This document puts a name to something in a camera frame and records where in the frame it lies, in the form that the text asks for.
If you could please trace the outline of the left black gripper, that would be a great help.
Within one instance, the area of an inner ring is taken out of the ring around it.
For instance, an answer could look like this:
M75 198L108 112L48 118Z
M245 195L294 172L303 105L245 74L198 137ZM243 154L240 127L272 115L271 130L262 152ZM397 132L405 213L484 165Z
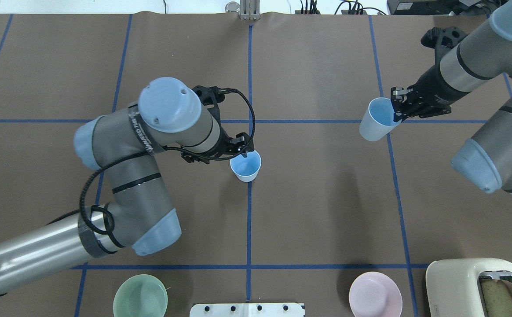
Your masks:
M194 162L203 162L209 164L210 161L226 161L236 156L248 158L254 152L254 134L255 134L255 113L252 103L246 96L236 88L218 88L217 86L205 87L201 85L194 86L192 89L196 93L200 102L216 121L214 128L218 128L218 138L216 144L209 150L202 153L194 153L190 148L180 146L180 156L189 164ZM231 137L222 127L219 104L224 102L227 94L238 94L246 102L252 128L250 132L242 132Z

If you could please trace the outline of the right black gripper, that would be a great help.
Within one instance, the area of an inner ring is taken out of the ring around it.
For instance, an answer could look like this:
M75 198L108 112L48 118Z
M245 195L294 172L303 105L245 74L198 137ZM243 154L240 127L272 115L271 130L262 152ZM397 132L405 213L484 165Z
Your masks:
M452 26L433 27L422 36L420 42L434 50L435 64L424 72L415 84L408 88L391 88L391 103L394 122L403 122L410 117L427 118L451 113L451 105L466 96L444 80L440 62L467 36L463 30Z

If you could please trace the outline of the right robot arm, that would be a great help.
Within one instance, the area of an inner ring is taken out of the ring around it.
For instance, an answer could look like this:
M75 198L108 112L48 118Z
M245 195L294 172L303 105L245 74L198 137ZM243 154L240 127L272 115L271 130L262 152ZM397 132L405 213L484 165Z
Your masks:
M415 82L390 90L389 120L447 116L456 106L474 110L497 97L488 118L451 159L453 168L481 192L512 197L512 0L501 4L469 31L435 26L421 44L434 62ZM475 97L483 101L475 103Z

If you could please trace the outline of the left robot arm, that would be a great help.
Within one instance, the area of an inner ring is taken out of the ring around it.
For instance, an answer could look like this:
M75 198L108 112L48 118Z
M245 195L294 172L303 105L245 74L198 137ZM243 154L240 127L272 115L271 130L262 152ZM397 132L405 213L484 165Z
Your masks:
M190 164L208 164L252 152L254 128L230 137L222 127L219 103L231 93L255 120L238 89L161 77L127 108L79 127L74 149L93 174L75 211L0 243L0 297L125 247L145 256L175 243L182 231L155 156L176 151Z

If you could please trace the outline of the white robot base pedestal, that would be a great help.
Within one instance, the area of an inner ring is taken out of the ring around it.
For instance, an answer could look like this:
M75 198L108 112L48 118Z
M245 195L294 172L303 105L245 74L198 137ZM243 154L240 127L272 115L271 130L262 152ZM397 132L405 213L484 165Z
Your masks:
M200 303L190 317L305 317L303 303Z

